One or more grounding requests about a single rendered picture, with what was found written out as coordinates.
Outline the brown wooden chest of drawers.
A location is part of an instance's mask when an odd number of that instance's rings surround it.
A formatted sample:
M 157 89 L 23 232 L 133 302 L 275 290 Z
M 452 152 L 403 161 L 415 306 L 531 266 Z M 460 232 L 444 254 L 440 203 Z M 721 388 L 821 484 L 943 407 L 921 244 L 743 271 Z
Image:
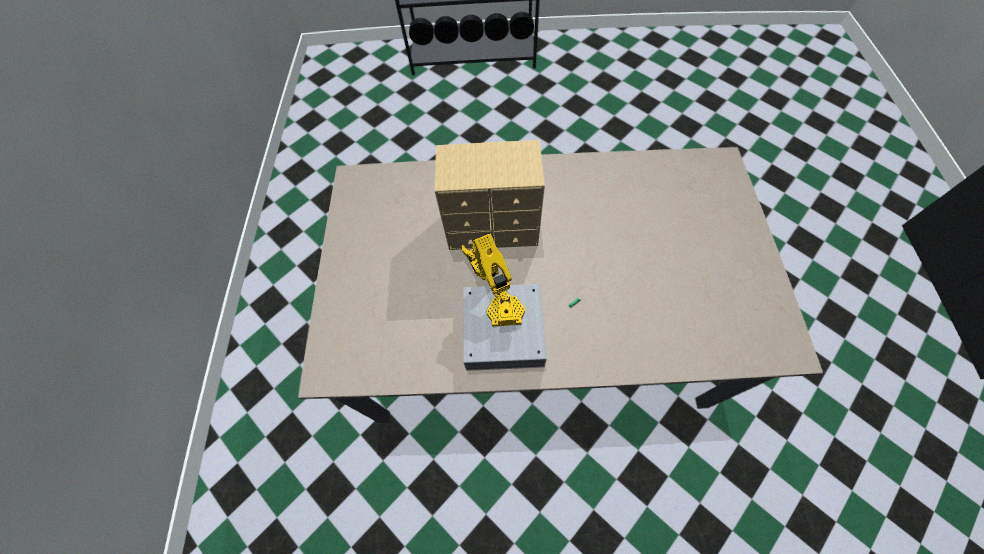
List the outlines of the brown wooden chest of drawers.
M 493 189 L 542 187 L 540 208 L 493 210 Z M 539 140 L 436 145 L 435 195 L 449 250 L 448 233 L 485 232 L 538 229 L 538 246 L 543 197 L 544 175 Z M 443 213 L 438 192 L 489 190 L 489 211 Z M 494 230 L 493 212 L 539 210 L 538 228 Z M 490 230 L 446 232 L 443 214 L 490 212 Z M 492 212 L 492 217 L 491 217 Z M 448 237 L 447 237 L 448 236 Z M 449 246 L 450 244 L 450 246 Z

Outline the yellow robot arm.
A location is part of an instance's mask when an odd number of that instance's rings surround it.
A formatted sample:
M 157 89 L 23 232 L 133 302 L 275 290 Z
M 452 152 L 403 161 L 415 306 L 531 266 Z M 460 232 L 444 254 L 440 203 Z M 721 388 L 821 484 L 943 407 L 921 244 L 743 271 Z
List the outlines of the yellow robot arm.
M 492 235 L 485 235 L 473 240 L 473 242 L 472 252 L 476 259 L 471 262 L 472 268 L 477 276 L 480 276 L 482 280 L 488 281 L 495 296 L 487 309 L 487 316 L 492 321 L 492 327 L 499 326 L 499 319 L 515 317 L 515 325 L 522 325 L 525 308 L 516 296 L 512 296 L 511 298 L 511 295 L 506 292 L 506 290 L 510 289 L 512 278 L 502 254 L 495 245 Z M 502 270 L 503 274 L 495 277 L 499 274 L 498 267 Z

